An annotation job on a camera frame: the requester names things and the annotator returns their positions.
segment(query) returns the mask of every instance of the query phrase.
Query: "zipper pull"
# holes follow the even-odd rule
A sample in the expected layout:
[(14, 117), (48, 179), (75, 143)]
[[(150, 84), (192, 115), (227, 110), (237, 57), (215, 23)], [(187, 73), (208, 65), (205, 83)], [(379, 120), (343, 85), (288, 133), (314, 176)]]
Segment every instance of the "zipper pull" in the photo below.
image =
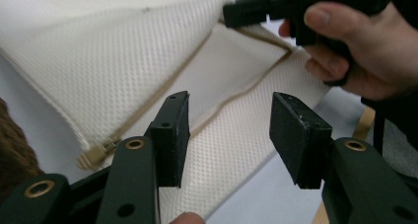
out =
[(77, 167), (82, 170), (94, 170), (116, 148), (120, 138), (110, 140), (105, 144), (97, 144), (85, 151), (77, 159)]

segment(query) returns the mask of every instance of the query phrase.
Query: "brown fabric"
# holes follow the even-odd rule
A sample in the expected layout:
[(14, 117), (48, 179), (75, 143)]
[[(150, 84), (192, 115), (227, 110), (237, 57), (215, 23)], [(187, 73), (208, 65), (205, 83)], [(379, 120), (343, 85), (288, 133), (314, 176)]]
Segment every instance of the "brown fabric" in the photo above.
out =
[(0, 99), (0, 203), (16, 186), (42, 173), (34, 150)]

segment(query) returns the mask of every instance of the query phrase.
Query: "brass grommet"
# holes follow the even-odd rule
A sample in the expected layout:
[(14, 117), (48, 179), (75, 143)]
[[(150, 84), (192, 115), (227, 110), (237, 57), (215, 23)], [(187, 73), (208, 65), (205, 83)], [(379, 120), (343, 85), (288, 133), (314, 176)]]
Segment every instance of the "brass grommet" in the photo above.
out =
[(32, 184), (30, 187), (25, 189), (25, 197), (34, 198), (42, 196), (48, 193), (55, 186), (55, 182), (52, 180), (44, 180)]
[(364, 152), (367, 149), (366, 145), (364, 145), (363, 143), (359, 141), (354, 141), (354, 140), (345, 141), (344, 145), (348, 147), (349, 149), (358, 151), (358, 152)]
[(129, 141), (128, 143), (126, 143), (125, 147), (126, 147), (127, 149), (140, 149), (140, 148), (142, 148), (144, 145), (145, 145), (144, 140), (139, 140), (139, 139), (137, 139), (137, 140), (132, 140), (132, 141)]

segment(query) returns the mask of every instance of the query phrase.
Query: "hand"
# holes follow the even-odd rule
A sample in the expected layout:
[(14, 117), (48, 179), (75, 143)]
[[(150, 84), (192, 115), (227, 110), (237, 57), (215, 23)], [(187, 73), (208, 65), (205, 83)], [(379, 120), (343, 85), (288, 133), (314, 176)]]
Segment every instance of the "hand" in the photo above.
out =
[[(393, 4), (368, 17), (347, 6), (322, 2), (310, 6), (305, 23), (319, 35), (345, 42), (356, 61), (342, 88), (371, 100), (383, 100), (418, 88), (418, 32)], [(290, 35), (289, 22), (279, 35)], [(305, 46), (312, 56), (307, 70), (322, 81), (337, 81), (349, 68), (348, 61), (321, 42)]]
[(194, 212), (184, 212), (170, 224), (205, 224), (205, 221)]

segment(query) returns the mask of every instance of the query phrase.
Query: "cream fabric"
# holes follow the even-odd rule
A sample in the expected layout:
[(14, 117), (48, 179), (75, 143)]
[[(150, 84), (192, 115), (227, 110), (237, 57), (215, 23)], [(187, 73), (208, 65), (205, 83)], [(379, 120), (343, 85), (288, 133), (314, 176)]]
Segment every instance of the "cream fabric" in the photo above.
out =
[(274, 153), (272, 93), (313, 107), (327, 91), (303, 70), (303, 51), (260, 26), (219, 24), (229, 1), (0, 0), (1, 53), (83, 149), (136, 113), (123, 137), (142, 135), (164, 97), (187, 90), (193, 137), (182, 188), (161, 188), (162, 221), (207, 217)]

